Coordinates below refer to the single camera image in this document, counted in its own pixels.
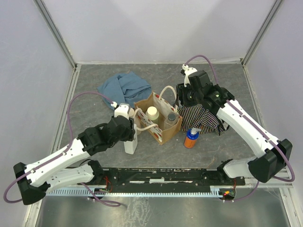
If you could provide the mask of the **white bottle with grey cap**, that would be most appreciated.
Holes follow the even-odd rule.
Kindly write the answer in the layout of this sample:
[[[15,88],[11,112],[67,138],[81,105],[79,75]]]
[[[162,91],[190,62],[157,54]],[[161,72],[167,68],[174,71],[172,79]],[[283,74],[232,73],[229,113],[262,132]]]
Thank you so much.
[[[128,133],[126,141],[124,141],[124,149],[126,154],[134,154],[137,148],[138,139],[137,139],[137,125],[134,122],[133,118],[129,118],[130,122],[130,131]]]

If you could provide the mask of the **white bottle with cream cap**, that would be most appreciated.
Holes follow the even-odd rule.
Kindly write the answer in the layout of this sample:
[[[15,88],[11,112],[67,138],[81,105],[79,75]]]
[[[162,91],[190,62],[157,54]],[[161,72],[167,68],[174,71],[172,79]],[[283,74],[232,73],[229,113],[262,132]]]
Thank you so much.
[[[159,122],[159,115],[159,111],[154,106],[150,106],[146,111],[146,116],[148,117],[148,119],[155,124],[158,124]]]

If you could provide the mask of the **orange bottle with blue cap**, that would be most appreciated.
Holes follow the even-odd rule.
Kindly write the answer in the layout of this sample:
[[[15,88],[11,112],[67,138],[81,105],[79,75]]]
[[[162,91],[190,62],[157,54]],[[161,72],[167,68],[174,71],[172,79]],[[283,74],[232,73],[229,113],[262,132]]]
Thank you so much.
[[[187,131],[186,138],[184,140],[184,147],[186,148],[193,148],[198,137],[201,129],[192,128]]]

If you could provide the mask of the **beige pump lotion bottle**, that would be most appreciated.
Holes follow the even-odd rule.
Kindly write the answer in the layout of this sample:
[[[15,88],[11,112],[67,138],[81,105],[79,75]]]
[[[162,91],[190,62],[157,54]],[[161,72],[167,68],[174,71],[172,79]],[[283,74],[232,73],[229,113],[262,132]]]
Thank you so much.
[[[134,123],[137,127],[137,135],[140,135],[141,131],[138,130],[139,128],[141,128],[141,123],[140,123],[140,120],[138,118],[138,114],[134,114],[135,110],[133,108],[130,108],[129,110],[129,117],[133,118],[134,119]]]

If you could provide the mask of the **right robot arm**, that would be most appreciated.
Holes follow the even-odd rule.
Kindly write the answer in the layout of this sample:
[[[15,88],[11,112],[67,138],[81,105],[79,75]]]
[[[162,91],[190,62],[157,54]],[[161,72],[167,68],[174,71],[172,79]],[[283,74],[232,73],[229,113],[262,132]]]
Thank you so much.
[[[178,84],[176,104],[181,107],[201,105],[204,109],[233,128],[254,153],[251,158],[230,160],[217,172],[217,181],[227,185],[236,177],[254,177],[262,183],[276,178],[284,167],[290,166],[292,144],[280,140],[262,128],[241,107],[227,89],[214,85],[203,70],[183,66],[183,83]]]

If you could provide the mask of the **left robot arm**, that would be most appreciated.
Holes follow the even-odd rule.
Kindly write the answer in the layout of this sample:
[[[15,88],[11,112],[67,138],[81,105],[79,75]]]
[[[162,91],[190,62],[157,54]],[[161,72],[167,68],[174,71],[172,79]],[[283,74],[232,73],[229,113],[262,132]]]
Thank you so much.
[[[15,164],[13,169],[23,204],[36,203],[47,193],[65,186],[101,184],[105,174],[98,161],[91,160],[77,168],[70,165],[106,151],[119,141],[133,141],[134,136],[133,118],[112,117],[108,123],[87,128],[71,144],[40,161],[28,165],[22,162]]]

